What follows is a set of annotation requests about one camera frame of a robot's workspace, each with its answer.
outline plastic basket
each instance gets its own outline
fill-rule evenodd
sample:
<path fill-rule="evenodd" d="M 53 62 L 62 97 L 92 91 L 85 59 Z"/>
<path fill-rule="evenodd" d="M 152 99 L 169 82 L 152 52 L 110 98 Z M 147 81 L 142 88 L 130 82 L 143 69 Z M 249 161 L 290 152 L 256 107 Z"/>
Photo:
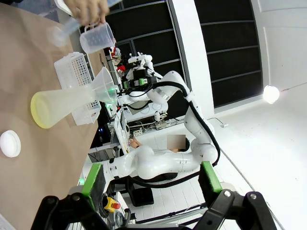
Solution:
<path fill-rule="evenodd" d="M 92 83 L 83 54 L 73 52 L 54 63 L 62 89 L 75 88 Z M 94 123 L 100 113 L 99 101 L 75 109 L 71 114 L 76 125 Z"/>

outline brown table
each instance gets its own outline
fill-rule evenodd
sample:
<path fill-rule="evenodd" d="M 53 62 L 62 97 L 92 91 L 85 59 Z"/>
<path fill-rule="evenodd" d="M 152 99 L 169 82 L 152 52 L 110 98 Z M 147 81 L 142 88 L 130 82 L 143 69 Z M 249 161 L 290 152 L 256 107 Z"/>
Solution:
<path fill-rule="evenodd" d="M 78 182 L 97 123 L 76 126 L 71 115 L 51 129 L 33 121 L 30 101 L 37 91 L 60 89 L 53 63 L 72 52 L 48 42 L 49 19 L 0 3 L 0 133 L 14 130 L 18 157 L 0 152 L 0 213 L 28 230 L 43 197 L 64 198 Z"/>

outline screw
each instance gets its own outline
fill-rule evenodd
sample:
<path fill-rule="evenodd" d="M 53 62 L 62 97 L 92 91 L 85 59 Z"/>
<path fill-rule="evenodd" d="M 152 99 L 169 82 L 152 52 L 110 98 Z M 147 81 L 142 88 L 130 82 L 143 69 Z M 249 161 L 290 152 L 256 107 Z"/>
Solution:
<path fill-rule="evenodd" d="M 252 198 L 252 199 L 254 200 L 254 199 L 257 198 L 257 196 L 256 196 L 256 194 L 253 194 L 253 193 L 252 193 L 252 194 L 250 195 L 250 198 Z"/>
<path fill-rule="evenodd" d="M 74 196 L 72 197 L 72 199 L 73 199 L 74 201 L 78 201 L 78 200 L 80 200 L 80 197 L 79 197 L 78 195 L 74 195 Z"/>
<path fill-rule="evenodd" d="M 47 203 L 51 205 L 54 203 L 54 201 L 55 200 L 53 198 L 48 198 Z"/>
<path fill-rule="evenodd" d="M 224 195 L 225 195 L 226 197 L 230 197 L 230 196 L 231 196 L 231 193 L 230 193 L 229 191 L 225 191 L 225 192 L 224 192 Z"/>

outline light bulb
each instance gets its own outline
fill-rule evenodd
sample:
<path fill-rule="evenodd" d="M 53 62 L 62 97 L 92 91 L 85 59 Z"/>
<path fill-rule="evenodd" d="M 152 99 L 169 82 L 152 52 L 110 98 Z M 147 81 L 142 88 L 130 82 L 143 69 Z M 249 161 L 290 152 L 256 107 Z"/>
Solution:
<path fill-rule="evenodd" d="M 267 85 L 263 90 L 263 99 L 269 103 L 273 104 L 279 98 L 279 90 L 271 85 Z"/>

